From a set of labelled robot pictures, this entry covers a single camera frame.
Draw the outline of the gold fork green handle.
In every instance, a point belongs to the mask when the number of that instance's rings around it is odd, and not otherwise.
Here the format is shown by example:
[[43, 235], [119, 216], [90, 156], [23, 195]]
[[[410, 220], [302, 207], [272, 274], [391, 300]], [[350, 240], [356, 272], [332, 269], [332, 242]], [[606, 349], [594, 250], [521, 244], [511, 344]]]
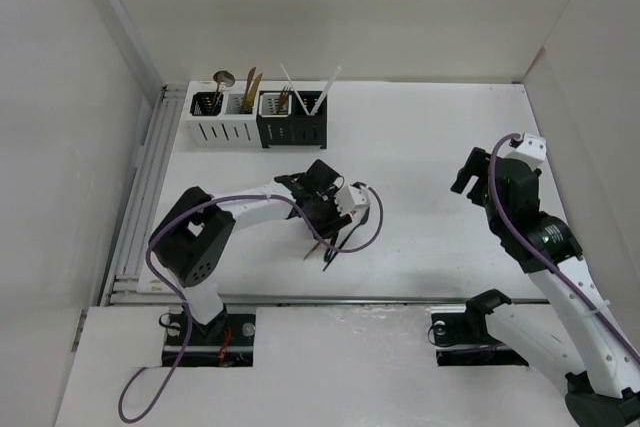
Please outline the gold fork green handle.
[[338, 237], [334, 236], [330, 240], [330, 248], [327, 248], [323, 255], [323, 261], [325, 263], [324, 269], [327, 269], [329, 265], [333, 262], [335, 257], [339, 254], [340, 248], [337, 246]]

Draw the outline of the small copper fork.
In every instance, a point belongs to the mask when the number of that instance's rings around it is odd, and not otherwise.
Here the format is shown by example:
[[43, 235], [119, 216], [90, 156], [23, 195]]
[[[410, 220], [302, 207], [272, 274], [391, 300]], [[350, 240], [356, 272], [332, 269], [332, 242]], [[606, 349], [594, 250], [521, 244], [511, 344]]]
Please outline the small copper fork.
[[291, 88], [289, 86], [285, 86], [279, 94], [277, 108], [279, 112], [287, 111], [287, 103], [289, 101]]

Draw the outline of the gold knife green handle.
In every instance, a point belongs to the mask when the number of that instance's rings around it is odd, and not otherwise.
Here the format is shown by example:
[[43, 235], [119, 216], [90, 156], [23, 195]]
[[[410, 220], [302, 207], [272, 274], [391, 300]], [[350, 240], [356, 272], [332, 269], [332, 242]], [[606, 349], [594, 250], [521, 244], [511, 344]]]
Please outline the gold knife green handle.
[[247, 109], [247, 102], [248, 102], [248, 96], [249, 96], [249, 91], [250, 91], [250, 87], [252, 85], [253, 82], [253, 78], [254, 78], [254, 74], [256, 72], [256, 67], [252, 67], [248, 74], [247, 74], [247, 79], [246, 79], [246, 84], [245, 84], [245, 91], [244, 91], [244, 95], [243, 95], [243, 100], [242, 100], [242, 107], [241, 107], [241, 113], [246, 113], [246, 109]]
[[253, 105], [255, 102], [255, 99], [257, 97], [258, 94], [258, 89], [262, 80], [263, 74], [260, 73], [254, 80], [253, 83], [251, 84], [251, 87], [248, 91], [248, 94], [246, 96], [245, 99], [245, 103], [244, 103], [244, 112], [245, 113], [251, 113], [253, 111]]

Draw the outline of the copper spoon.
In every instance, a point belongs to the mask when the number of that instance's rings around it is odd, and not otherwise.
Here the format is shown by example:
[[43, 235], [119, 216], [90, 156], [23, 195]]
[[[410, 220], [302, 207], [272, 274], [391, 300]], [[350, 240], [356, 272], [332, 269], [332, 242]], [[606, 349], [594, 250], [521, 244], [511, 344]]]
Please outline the copper spoon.
[[221, 111], [221, 94], [223, 93], [225, 87], [219, 83], [219, 72], [224, 70], [219, 70], [214, 73], [212, 76], [212, 80], [216, 83], [216, 91], [214, 93], [213, 102], [212, 102], [212, 114], [218, 115]]

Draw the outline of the black fork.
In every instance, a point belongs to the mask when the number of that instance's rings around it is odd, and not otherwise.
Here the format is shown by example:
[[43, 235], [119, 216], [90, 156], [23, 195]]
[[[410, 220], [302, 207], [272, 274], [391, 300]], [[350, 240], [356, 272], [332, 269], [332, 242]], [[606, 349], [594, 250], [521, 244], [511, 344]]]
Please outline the black fork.
[[[343, 249], [346, 247], [346, 244], [348, 243], [348, 241], [350, 240], [350, 238], [353, 236], [353, 234], [354, 234], [354, 233], [355, 233], [355, 232], [356, 232], [356, 231], [357, 231], [361, 226], [362, 226], [362, 224], [361, 224], [361, 223], [356, 224], [356, 225], [355, 225], [355, 226], [354, 226], [354, 227], [353, 227], [353, 228], [352, 228], [352, 229], [351, 229], [351, 230], [350, 230], [350, 231], [349, 231], [349, 232], [348, 232], [348, 233], [347, 233], [347, 234], [342, 238], [342, 240], [341, 240], [341, 241], [339, 241], [339, 235], [338, 235], [338, 234], [334, 235], [334, 236], [337, 236], [337, 237], [338, 237], [337, 246], [340, 248], [340, 250], [343, 250]], [[323, 271], [323, 272], [326, 272], [326, 271], [328, 270], [328, 268], [327, 268], [327, 269], [324, 269], [324, 267], [323, 267], [322, 271]]]

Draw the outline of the copper chopstick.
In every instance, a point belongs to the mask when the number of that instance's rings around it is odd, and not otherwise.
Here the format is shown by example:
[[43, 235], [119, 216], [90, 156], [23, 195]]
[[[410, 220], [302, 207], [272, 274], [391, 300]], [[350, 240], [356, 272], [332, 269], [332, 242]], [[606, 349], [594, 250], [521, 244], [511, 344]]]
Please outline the copper chopstick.
[[299, 101], [299, 103], [300, 103], [305, 115], [306, 116], [311, 116], [311, 113], [309, 112], [307, 105], [305, 104], [300, 92], [297, 90], [296, 86], [294, 85], [294, 82], [291, 79], [291, 77], [289, 76], [289, 73], [287, 72], [286, 68], [284, 67], [284, 65], [282, 63], [280, 64], [280, 67], [281, 67], [281, 70], [282, 70], [282, 72], [284, 73], [284, 75], [285, 75], [285, 77], [287, 79], [289, 87], [291, 88], [291, 90], [295, 94], [296, 98], [298, 99], [298, 101]]

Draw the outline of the silver spoon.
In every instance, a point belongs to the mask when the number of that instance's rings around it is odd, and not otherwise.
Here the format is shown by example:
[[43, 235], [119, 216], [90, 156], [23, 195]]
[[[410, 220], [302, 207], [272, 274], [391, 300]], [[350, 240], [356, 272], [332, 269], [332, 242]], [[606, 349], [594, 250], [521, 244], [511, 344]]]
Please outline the silver spoon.
[[224, 70], [219, 72], [219, 83], [225, 88], [231, 88], [235, 85], [236, 79], [233, 74]]

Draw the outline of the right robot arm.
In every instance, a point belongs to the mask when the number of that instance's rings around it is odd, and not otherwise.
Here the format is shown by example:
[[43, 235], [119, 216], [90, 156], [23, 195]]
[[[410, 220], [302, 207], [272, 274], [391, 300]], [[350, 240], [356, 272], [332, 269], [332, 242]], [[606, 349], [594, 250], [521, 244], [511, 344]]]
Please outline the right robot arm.
[[639, 419], [639, 352], [598, 291], [569, 226], [540, 208], [543, 159], [474, 148], [451, 189], [485, 210], [489, 230], [544, 294], [572, 344], [525, 321], [497, 289], [467, 301], [463, 328], [475, 342], [505, 344], [542, 373], [577, 425], [629, 426]]

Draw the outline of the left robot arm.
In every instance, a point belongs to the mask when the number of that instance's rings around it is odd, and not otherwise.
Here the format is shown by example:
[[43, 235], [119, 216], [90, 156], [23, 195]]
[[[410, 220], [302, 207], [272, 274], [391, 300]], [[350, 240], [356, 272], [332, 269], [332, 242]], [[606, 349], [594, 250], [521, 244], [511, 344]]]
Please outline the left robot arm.
[[299, 218], [317, 243], [335, 253], [346, 250], [333, 239], [368, 220], [371, 200], [365, 184], [338, 186], [343, 179], [316, 160], [304, 172], [280, 175], [244, 192], [213, 196], [191, 187], [181, 195], [151, 235], [147, 256], [172, 275], [172, 289], [188, 306], [189, 331], [198, 341], [217, 341], [227, 323], [226, 306], [211, 276], [234, 232]]

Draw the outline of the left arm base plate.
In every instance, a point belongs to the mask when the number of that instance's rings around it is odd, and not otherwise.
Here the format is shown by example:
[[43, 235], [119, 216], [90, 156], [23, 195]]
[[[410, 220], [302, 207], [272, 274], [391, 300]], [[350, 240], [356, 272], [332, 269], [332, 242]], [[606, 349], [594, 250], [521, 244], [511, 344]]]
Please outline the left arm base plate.
[[[165, 330], [161, 352], [163, 367], [171, 367], [186, 339], [184, 312], [162, 314], [158, 324]], [[222, 323], [212, 329], [193, 322], [191, 336], [178, 363], [187, 368], [247, 368], [254, 362], [256, 315], [224, 313]]]

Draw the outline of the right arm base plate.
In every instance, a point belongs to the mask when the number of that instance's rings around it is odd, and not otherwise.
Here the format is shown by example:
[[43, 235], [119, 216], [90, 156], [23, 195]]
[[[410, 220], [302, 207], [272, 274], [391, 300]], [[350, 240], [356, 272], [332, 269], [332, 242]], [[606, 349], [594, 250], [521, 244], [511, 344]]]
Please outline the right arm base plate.
[[439, 367], [528, 367], [506, 344], [491, 337], [464, 313], [433, 314], [428, 340]]

